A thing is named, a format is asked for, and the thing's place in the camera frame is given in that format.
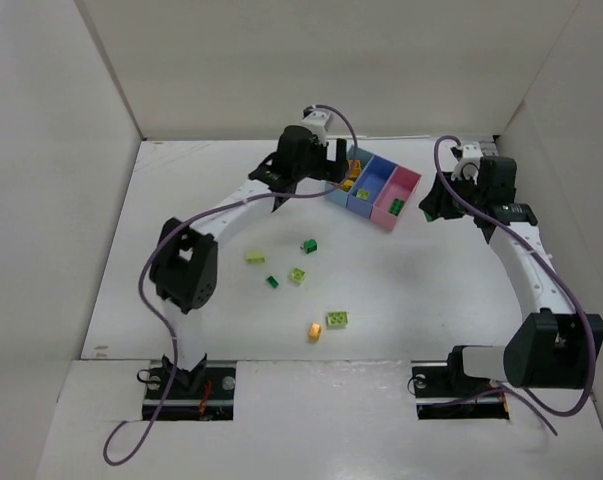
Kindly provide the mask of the yellow rounded lego brick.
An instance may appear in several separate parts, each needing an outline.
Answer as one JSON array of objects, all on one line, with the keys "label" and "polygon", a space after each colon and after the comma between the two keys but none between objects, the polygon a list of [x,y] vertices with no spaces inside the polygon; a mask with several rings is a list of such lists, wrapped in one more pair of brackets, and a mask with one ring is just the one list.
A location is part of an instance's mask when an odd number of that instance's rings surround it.
[{"label": "yellow rounded lego brick", "polygon": [[360,160],[349,160],[349,179],[356,180],[362,171],[362,164]]}]

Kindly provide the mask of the pale green lego tile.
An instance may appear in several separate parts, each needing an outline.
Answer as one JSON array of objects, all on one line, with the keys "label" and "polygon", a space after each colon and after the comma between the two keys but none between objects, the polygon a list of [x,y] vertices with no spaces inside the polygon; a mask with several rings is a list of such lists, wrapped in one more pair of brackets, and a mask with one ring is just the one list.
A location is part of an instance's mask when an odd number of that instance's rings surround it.
[{"label": "pale green lego tile", "polygon": [[369,199],[369,197],[370,197],[370,192],[368,190],[365,190],[365,189],[359,189],[357,191],[356,197],[358,199],[367,201]]}]

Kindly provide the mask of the green lego plate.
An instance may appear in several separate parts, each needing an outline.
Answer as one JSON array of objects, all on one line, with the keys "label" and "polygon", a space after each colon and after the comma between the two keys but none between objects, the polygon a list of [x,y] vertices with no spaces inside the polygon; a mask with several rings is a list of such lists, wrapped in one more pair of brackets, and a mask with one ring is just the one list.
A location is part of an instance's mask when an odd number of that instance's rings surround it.
[{"label": "green lego plate", "polygon": [[403,206],[405,205],[405,201],[400,198],[395,198],[389,208],[389,213],[394,216],[399,216]]}]

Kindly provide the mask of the dark green lego brick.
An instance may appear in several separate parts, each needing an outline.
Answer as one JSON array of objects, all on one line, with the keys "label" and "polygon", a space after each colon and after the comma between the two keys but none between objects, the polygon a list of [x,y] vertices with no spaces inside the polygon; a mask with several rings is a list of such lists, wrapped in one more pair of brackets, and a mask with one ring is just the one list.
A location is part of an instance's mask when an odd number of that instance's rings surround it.
[{"label": "dark green lego brick", "polygon": [[306,253],[310,254],[318,249],[318,244],[315,239],[308,239],[303,242],[301,249]]}]

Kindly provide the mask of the light green curved lego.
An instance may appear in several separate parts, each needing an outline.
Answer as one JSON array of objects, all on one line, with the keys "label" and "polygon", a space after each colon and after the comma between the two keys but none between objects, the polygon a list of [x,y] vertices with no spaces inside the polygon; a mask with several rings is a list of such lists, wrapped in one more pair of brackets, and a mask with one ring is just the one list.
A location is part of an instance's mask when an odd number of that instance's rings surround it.
[{"label": "light green curved lego", "polygon": [[264,264],[266,262],[266,256],[260,250],[250,250],[245,254],[245,260],[248,264]]}]

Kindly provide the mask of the light green studded lego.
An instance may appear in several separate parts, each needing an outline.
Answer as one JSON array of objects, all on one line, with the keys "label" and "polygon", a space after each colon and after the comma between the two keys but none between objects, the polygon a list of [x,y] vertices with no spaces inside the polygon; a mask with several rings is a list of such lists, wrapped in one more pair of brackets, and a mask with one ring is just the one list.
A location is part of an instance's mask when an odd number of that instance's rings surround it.
[{"label": "light green studded lego", "polygon": [[331,329],[346,328],[349,324],[347,311],[330,311],[326,314],[326,326]]}]

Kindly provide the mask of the yellow studded lego brick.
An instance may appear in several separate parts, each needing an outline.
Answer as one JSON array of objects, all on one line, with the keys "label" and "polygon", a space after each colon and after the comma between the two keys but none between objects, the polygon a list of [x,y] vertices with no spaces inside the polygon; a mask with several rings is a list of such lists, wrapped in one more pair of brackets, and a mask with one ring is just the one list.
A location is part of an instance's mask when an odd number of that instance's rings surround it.
[{"label": "yellow studded lego brick", "polygon": [[341,189],[343,191],[349,192],[351,190],[351,188],[354,186],[354,183],[355,183],[354,179],[347,179],[341,184]]}]

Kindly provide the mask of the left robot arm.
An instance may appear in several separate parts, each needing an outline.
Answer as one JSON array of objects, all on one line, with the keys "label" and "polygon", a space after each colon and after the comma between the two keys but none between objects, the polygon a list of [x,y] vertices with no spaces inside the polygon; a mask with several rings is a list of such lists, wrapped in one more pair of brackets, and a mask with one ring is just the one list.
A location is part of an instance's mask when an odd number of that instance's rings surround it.
[{"label": "left robot arm", "polygon": [[266,218],[289,199],[317,198],[299,194],[298,184],[310,178],[339,184],[346,178],[347,141],[336,141],[336,156],[328,158],[323,127],[287,126],[274,152],[248,174],[247,180],[221,205],[188,220],[171,218],[161,230],[138,281],[142,302],[168,328],[173,360],[167,375],[188,382],[206,358],[194,329],[176,315],[200,322],[197,312],[217,287],[221,247],[248,226]]}]

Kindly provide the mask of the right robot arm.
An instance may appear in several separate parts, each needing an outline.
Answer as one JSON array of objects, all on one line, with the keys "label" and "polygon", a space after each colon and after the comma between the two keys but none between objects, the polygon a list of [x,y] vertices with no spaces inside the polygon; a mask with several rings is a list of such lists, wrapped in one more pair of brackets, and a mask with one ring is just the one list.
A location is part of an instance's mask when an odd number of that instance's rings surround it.
[{"label": "right robot arm", "polygon": [[558,284],[531,207],[515,200],[517,165],[511,158],[462,160],[439,171],[419,207],[430,221],[473,218],[501,261],[519,303],[522,324],[504,346],[465,346],[469,377],[522,388],[582,389],[603,341],[603,319],[579,314]]}]

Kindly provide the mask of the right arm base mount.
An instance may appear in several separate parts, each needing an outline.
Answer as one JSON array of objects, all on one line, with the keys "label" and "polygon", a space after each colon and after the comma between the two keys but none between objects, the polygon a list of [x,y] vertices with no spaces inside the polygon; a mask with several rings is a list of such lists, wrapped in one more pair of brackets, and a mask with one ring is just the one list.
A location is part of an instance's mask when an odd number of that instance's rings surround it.
[{"label": "right arm base mount", "polygon": [[419,420],[509,420],[505,396],[490,380],[464,372],[464,346],[445,360],[413,360],[408,391],[416,399]]}]

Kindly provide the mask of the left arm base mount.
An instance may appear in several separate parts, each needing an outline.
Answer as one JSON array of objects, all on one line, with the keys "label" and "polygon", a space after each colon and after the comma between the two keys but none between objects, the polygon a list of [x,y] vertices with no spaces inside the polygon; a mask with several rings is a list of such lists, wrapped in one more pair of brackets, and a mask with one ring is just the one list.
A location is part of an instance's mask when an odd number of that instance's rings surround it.
[{"label": "left arm base mount", "polygon": [[[204,357],[192,370],[179,369],[158,421],[231,421],[234,416],[236,362]],[[166,391],[172,362],[164,356],[137,372],[144,387],[142,419],[149,421]]]}]

